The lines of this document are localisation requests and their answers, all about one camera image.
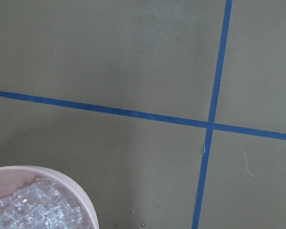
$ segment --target gray surface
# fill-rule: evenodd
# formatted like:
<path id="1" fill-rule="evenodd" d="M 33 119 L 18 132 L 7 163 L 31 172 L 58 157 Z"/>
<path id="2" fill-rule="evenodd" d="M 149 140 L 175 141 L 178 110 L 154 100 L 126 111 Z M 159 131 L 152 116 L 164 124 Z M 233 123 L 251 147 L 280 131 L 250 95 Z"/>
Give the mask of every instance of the gray surface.
<path id="1" fill-rule="evenodd" d="M 286 0 L 234 0 L 216 122 L 286 133 Z"/>
<path id="2" fill-rule="evenodd" d="M 102 229 L 189 229 L 205 130 L 0 98 L 0 166 L 65 173 Z"/>
<path id="3" fill-rule="evenodd" d="M 0 0 L 0 90 L 207 120 L 224 6 Z"/>
<path id="4" fill-rule="evenodd" d="M 214 132 L 199 229 L 210 228 L 286 229 L 286 141 Z"/>

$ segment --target blue tape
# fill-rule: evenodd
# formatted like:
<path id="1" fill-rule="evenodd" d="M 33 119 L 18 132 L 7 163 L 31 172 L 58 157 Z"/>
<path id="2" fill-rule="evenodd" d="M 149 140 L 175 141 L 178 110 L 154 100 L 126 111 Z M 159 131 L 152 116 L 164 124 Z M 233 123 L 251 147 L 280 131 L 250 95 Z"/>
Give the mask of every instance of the blue tape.
<path id="1" fill-rule="evenodd" d="M 271 132 L 271 131 L 266 131 L 266 130 L 257 130 L 257 129 L 238 127 L 238 126 L 233 126 L 233 125 L 217 124 L 217 123 L 214 124 L 214 129 L 221 130 L 221 131 L 240 133 L 240 134 L 245 134 L 245 135 L 254 135 L 254 136 L 260 136 L 260 137 L 269 137 L 269 138 L 274 138 L 274 139 L 286 140 L 286 134 L 278 133 L 278 132 Z"/>
<path id="2" fill-rule="evenodd" d="M 135 118 L 148 119 L 148 120 L 155 120 L 155 121 L 166 122 L 166 123 L 189 125 L 189 126 L 202 127 L 202 128 L 206 128 L 207 126 L 207 122 L 193 120 L 193 119 L 171 117 L 171 116 L 160 115 L 160 114 L 150 114 L 150 113 L 145 113 L 145 112 L 124 110 L 124 109 L 119 109 L 119 108 L 98 106 L 98 105 L 92 105 L 92 104 L 83 104 L 83 103 L 78 103 L 78 102 L 71 102 L 71 101 L 60 100 L 60 99 L 51 99 L 51 98 L 39 97 L 39 96 L 33 96 L 33 95 L 27 95 L 27 94 L 18 94 L 18 93 L 0 91 L 0 96 L 4 98 L 9 98 L 9 99 L 17 99 L 17 100 L 23 100 L 23 101 L 29 101 L 29 102 L 35 102 L 35 103 L 41 103 L 41 104 L 50 104 L 50 105 L 55 105 L 55 106 L 64 106 L 64 107 L 70 107 L 70 108 L 75 108 L 75 109 L 95 111 L 95 112 L 128 116 L 128 117 L 135 117 Z"/>
<path id="3" fill-rule="evenodd" d="M 207 172 L 207 167 L 208 167 L 209 154 L 210 154 L 211 141 L 212 141 L 215 115 L 216 115 L 216 108 L 217 108 L 217 102 L 218 102 L 220 81 L 221 81 L 221 75 L 222 75 L 224 59 L 225 59 L 225 47 L 226 47 L 228 31 L 229 31 L 231 9 L 232 9 L 232 0 L 226 0 L 224 21 L 223 21 L 222 33 L 221 33 L 220 44 L 219 44 L 219 51 L 218 51 L 218 57 L 217 57 L 217 65 L 216 65 L 213 92 L 212 92 L 212 98 L 211 98 L 211 104 L 210 104 L 209 118 L 208 118 L 208 124 L 206 127 L 206 134 L 205 134 L 204 155 L 202 157 L 201 167 L 200 167 L 200 176 L 199 176 L 199 181 L 198 181 L 197 197 L 196 197 L 196 203 L 195 203 L 195 208 L 194 208 L 192 229 L 198 229 L 198 225 L 199 225 L 202 200 L 204 196 L 204 185 L 205 185 L 205 179 L 206 179 L 206 172 Z"/>

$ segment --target clear plastic piece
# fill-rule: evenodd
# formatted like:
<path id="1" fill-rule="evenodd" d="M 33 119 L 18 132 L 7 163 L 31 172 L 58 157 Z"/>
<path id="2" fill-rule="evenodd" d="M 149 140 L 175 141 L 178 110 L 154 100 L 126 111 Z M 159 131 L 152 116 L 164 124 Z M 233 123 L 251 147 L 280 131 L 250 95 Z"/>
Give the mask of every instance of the clear plastic piece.
<path id="1" fill-rule="evenodd" d="M 93 229 L 76 197 L 58 181 L 39 182 L 0 199 L 0 229 Z"/>

